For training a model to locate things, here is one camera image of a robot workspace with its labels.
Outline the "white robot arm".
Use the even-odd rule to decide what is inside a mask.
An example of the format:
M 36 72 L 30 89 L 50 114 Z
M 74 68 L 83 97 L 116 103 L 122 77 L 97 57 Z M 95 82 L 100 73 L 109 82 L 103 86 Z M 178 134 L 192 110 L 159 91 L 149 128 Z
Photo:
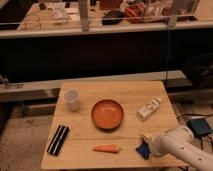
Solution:
M 213 154 L 192 145 L 193 140 L 192 131 L 181 125 L 149 137 L 148 146 L 153 157 L 171 154 L 199 171 L 213 171 Z

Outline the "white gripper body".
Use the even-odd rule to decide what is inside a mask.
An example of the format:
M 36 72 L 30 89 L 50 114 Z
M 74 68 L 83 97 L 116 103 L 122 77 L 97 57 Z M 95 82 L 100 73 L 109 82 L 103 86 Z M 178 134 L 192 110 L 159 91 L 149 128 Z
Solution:
M 148 146 L 154 157 L 162 156 L 162 153 L 160 152 L 160 138 L 160 135 L 154 135 L 148 138 Z

